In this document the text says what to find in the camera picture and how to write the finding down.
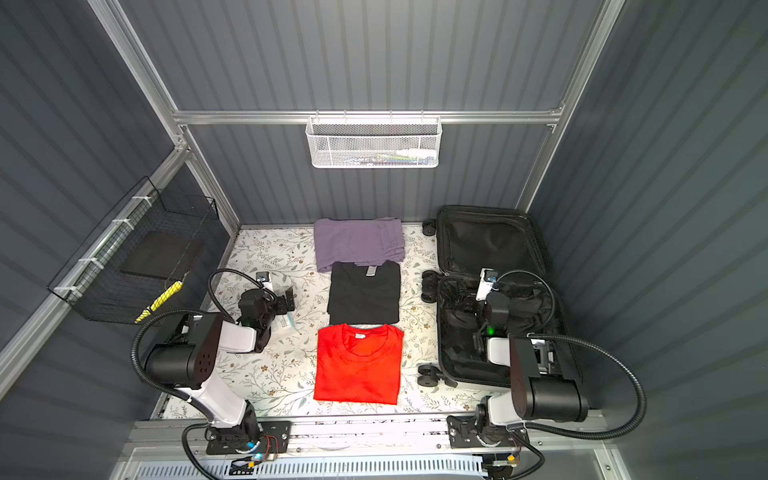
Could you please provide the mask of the red t-shirt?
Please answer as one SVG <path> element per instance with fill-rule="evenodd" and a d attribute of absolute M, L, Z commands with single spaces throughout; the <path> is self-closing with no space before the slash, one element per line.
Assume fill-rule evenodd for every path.
<path fill-rule="evenodd" d="M 313 398 L 319 402 L 395 405 L 401 388 L 404 332 L 392 325 L 342 324 L 318 331 Z"/>

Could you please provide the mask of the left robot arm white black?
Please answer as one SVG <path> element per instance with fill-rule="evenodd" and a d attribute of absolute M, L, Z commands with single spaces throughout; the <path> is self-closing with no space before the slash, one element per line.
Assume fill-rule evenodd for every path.
<path fill-rule="evenodd" d="M 146 356 L 133 360 L 144 379 L 202 413 L 211 448 L 226 453 L 252 452 L 265 434 L 252 404 L 216 372 L 217 356 L 263 352 L 275 327 L 288 322 L 295 310 L 293 289 L 275 295 L 266 288 L 247 290 L 238 308 L 234 322 L 222 312 L 170 312 Z"/>

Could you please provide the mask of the floral table mat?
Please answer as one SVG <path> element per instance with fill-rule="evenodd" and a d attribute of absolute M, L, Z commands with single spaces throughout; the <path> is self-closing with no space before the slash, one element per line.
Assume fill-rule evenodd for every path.
<path fill-rule="evenodd" d="M 262 417 L 364 415 L 470 411 L 495 387 L 461 384 L 450 387 L 418 385 L 417 368 L 437 361 L 436 307 L 421 298 L 421 275 L 437 268 L 436 240 L 418 223 L 403 226 L 405 260 L 401 265 L 398 328 L 404 333 L 401 387 L 395 405 L 319 402 L 314 398 L 317 337 L 329 323 L 326 312 L 331 284 L 317 271 L 313 228 L 289 226 L 250 228 L 239 232 L 225 264 L 231 273 L 220 277 L 216 294 L 234 316 L 237 301 L 249 287 L 240 272 L 267 271 L 274 284 L 290 284 L 297 298 L 293 326 L 272 337 L 258 354 L 221 352 L 216 368 L 220 378 L 249 400 Z"/>

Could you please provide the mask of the small white packet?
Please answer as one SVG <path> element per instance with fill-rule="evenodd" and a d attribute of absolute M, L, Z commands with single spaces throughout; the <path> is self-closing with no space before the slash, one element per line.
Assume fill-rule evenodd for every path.
<path fill-rule="evenodd" d="M 296 329 L 290 313 L 278 315 L 273 322 L 273 326 L 278 331 L 292 331 Z"/>

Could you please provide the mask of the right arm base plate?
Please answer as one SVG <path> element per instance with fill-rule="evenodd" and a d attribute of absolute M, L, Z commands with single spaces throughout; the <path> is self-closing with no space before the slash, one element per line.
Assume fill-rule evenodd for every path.
<path fill-rule="evenodd" d="M 506 427 L 482 423 L 477 415 L 449 415 L 446 422 L 452 449 L 514 449 L 522 446 Z"/>

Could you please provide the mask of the purple jeans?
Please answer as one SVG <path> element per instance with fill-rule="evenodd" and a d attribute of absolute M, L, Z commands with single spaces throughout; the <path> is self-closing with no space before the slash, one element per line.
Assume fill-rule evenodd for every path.
<path fill-rule="evenodd" d="M 405 259 L 405 238 L 400 219 L 320 219 L 313 225 L 317 271 L 327 273 L 335 263 L 381 266 Z"/>

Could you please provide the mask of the yellow black striped item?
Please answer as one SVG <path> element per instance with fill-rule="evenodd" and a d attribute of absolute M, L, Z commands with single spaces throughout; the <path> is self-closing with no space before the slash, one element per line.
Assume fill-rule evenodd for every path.
<path fill-rule="evenodd" d="M 183 281 L 176 281 L 169 286 L 163 293 L 161 293 L 150 305 L 145 307 L 140 315 L 135 319 L 135 324 L 140 324 L 145 318 L 152 315 L 157 311 L 164 303 L 172 298 L 183 288 Z"/>

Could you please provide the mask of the white ventilation grille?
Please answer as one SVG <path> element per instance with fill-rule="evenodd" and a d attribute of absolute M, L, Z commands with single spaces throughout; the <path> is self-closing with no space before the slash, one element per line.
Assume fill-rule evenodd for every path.
<path fill-rule="evenodd" d="M 227 460 L 205 461 L 218 479 L 484 479 L 482 460 L 473 456 L 289 458 L 237 469 Z"/>

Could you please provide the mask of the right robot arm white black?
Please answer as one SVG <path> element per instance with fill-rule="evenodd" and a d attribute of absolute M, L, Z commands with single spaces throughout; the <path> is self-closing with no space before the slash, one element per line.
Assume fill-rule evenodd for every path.
<path fill-rule="evenodd" d="M 478 303 L 476 346 L 489 363 L 508 370 L 510 386 L 482 400 L 472 432 L 494 443 L 500 429 L 521 421 L 584 421 L 589 404 L 573 354 L 543 337 L 558 332 L 556 295 L 536 288 L 513 297 L 488 291 Z"/>

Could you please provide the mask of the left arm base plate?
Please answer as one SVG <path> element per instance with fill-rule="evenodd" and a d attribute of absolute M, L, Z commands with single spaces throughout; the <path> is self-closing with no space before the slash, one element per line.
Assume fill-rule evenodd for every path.
<path fill-rule="evenodd" d="M 207 428 L 206 453 L 228 455 L 249 451 L 282 454 L 287 451 L 292 423 L 289 421 L 260 421 L 258 427 Z"/>

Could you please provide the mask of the black t-shirt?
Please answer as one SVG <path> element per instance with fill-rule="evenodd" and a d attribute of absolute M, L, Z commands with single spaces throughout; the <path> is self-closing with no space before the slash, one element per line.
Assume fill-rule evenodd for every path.
<path fill-rule="evenodd" d="M 395 325 L 399 322 L 400 264 L 358 266 L 337 262 L 331 271 L 329 324 Z"/>

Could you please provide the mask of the black pad in basket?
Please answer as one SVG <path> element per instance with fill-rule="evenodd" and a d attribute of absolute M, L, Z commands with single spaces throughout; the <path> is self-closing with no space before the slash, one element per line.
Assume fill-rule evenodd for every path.
<path fill-rule="evenodd" d="M 120 271 L 159 280 L 181 280 L 190 270 L 200 248 L 197 240 L 151 231 L 131 251 Z"/>

